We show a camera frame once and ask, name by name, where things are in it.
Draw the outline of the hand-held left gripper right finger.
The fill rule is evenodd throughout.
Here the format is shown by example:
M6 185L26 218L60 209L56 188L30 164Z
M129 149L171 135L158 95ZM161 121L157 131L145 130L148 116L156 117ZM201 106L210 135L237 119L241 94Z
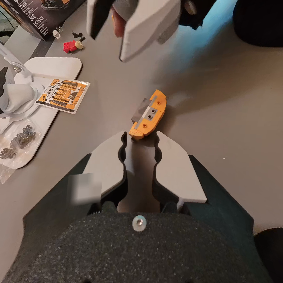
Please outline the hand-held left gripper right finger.
M160 131L156 132L154 147L152 194L160 207L169 202L177 207L187 202L206 203L207 197L189 154Z

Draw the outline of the bag of grey wheel rims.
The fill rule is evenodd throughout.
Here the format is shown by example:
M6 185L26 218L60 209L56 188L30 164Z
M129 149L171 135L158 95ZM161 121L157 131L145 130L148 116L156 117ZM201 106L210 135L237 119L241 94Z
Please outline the bag of grey wheel rims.
M0 135L0 182L4 184L11 175L25 166L40 144L42 132L31 119L11 125Z

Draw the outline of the person's black sweater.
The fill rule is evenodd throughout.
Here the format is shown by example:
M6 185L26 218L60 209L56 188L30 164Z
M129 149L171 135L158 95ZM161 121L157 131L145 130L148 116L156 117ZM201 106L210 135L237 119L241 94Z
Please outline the person's black sweater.
M270 277L283 282L283 228L270 228L254 236L256 249Z

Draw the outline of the black lego set box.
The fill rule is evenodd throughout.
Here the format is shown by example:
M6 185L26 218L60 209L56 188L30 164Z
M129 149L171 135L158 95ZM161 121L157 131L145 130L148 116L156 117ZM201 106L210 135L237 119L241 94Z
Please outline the black lego set box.
M85 0L1 0L0 4L24 30L46 40Z

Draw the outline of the person's right hand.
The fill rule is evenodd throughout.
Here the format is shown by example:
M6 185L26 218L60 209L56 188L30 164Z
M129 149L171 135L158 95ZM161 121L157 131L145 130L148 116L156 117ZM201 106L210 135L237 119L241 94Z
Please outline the person's right hand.
M126 21L117 13L114 7L112 7L111 10L112 10L114 34L117 38L121 38L124 35Z

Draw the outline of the orange lego bumper assembly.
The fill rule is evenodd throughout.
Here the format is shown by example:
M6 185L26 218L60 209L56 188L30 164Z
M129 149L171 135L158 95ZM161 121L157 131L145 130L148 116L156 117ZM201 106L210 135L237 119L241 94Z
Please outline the orange lego bumper assembly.
M150 135L162 119L167 98L160 90L156 90L150 98L144 98L131 120L133 126L129 131L132 140L140 140Z

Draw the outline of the red lego minifigure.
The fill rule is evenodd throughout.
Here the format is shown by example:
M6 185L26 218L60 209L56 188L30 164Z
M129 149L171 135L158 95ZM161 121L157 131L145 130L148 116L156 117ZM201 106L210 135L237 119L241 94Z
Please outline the red lego minifigure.
M63 51L67 54L73 53L77 50L84 49L84 46L81 41L69 41L63 44Z

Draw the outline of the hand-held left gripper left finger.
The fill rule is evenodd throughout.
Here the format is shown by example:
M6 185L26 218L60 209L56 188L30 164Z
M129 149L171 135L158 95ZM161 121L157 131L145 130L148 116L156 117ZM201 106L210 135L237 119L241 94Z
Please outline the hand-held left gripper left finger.
M120 202L125 198L126 146L127 133L120 131L91 153L85 167L85 200Z

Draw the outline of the orange sticker sheet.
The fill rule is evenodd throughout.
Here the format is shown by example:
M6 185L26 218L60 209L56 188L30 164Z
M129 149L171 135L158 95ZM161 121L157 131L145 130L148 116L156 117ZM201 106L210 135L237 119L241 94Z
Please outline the orange sticker sheet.
M53 79L34 104L75 115L89 87L89 82Z

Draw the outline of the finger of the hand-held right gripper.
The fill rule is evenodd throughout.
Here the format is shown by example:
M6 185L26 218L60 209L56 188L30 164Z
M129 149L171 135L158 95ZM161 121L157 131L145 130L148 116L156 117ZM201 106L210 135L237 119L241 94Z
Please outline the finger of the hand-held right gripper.
M92 39L98 36L113 3L113 0L87 0L86 31Z
M138 1L125 26L119 59L128 62L155 41L164 44L177 30L180 15L179 0Z

